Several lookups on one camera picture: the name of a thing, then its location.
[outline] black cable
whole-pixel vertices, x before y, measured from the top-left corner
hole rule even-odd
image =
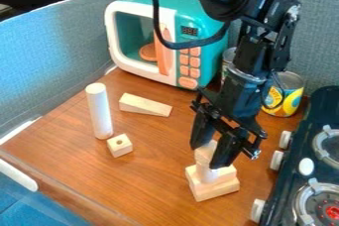
[[[284,90],[283,90],[283,86],[281,84],[281,81],[279,80],[279,77],[278,77],[277,73],[273,72],[272,73],[272,77],[273,77],[274,81],[276,82],[277,86],[279,87],[279,89],[281,90],[282,100],[276,106],[270,107],[269,105],[267,105],[266,98],[264,98],[264,94],[263,94],[263,91],[262,91],[262,93],[261,93],[262,104],[268,110],[275,110],[275,109],[281,107],[283,105],[283,102],[284,102],[284,99],[285,99],[285,93],[284,93]]]
[[[159,38],[160,42],[167,48],[172,50],[180,50],[180,49],[188,49],[188,48],[196,48],[196,47],[204,47],[207,45],[211,45],[215,42],[218,42],[224,38],[226,35],[226,32],[230,26],[230,22],[224,23],[224,25],[220,28],[220,30],[214,34],[213,36],[203,39],[203,40],[194,40],[189,42],[182,42],[182,43],[173,43],[170,41],[167,41],[163,38],[162,32],[160,30],[159,26],[159,9],[160,4],[159,0],[152,0],[153,2],[153,24],[155,27],[155,31],[157,34],[157,37]]]

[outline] small square wooden block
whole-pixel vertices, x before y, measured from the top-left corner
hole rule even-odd
[[[125,134],[107,140],[107,146],[114,158],[124,156],[133,151],[133,144]]]

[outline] stove knob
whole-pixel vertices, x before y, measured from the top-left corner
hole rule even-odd
[[[272,170],[278,171],[279,168],[281,167],[282,161],[283,161],[283,152],[275,151],[271,159],[270,168]]]
[[[299,172],[302,175],[311,175],[314,171],[314,162],[312,159],[303,159],[299,163]]]
[[[279,147],[283,150],[287,149],[289,142],[290,142],[290,131],[283,131],[281,135],[281,139],[279,141]]]
[[[251,220],[254,221],[255,223],[260,222],[260,218],[262,217],[264,206],[265,206],[265,200],[256,199],[253,202],[252,211],[251,211]]]

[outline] gray wall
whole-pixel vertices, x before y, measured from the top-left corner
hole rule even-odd
[[[0,138],[112,66],[104,11],[113,1],[69,0],[0,23]]]
[[[339,0],[300,0],[301,21],[295,32],[288,70],[305,77],[306,93],[325,85],[339,85]],[[239,22],[230,30],[230,46]]]

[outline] wooden block base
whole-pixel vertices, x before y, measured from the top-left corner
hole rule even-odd
[[[236,170],[233,166],[219,170],[220,176],[211,183],[202,183],[196,174],[196,166],[187,167],[186,178],[190,190],[197,202],[218,197],[240,189],[240,182],[236,177]]]

